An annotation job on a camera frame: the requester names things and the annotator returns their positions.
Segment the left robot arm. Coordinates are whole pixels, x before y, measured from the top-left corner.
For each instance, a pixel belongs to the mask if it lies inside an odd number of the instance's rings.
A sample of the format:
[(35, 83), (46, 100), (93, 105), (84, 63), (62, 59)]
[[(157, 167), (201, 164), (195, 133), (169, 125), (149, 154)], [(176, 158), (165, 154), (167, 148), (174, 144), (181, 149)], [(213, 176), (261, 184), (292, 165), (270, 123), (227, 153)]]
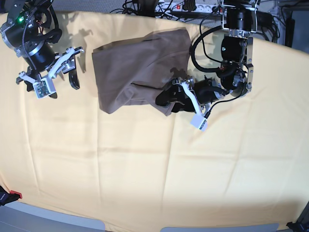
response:
[[(181, 82), (175, 78), (173, 86), (168, 90), (170, 99), (167, 101), (175, 103), (172, 112), (197, 113), (209, 104), (210, 108), (203, 113), (203, 117), (208, 118), (216, 105), (226, 102), (225, 96), (232, 95), (230, 100), (234, 101), (251, 91), (253, 38), (250, 34), (257, 31), (257, 5), (256, 0), (222, 1), (222, 24), (200, 32), (189, 50), (194, 67), (203, 73), (215, 73), (219, 81), (205, 77), (197, 82)], [(219, 30), (228, 32), (221, 43), (220, 66), (202, 67), (196, 59), (197, 46), (204, 42), (206, 36)]]

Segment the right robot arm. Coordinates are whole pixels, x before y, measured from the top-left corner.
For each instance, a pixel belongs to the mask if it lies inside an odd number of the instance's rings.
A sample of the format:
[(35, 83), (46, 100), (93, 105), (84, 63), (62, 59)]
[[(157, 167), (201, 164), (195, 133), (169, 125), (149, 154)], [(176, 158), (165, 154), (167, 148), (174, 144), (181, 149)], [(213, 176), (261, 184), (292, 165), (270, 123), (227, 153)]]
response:
[[(50, 44), (62, 36), (51, 2), (22, 0), (12, 4), (1, 35), (27, 63), (17, 83), (36, 97), (56, 98), (53, 79), (68, 74), (80, 88), (75, 56), (82, 47), (56, 53)], [(92, 53), (96, 96), (102, 111), (111, 114), (124, 105), (149, 104), (169, 115), (193, 110), (186, 84), (191, 40), (186, 29), (153, 31), (144, 37), (116, 41)]]

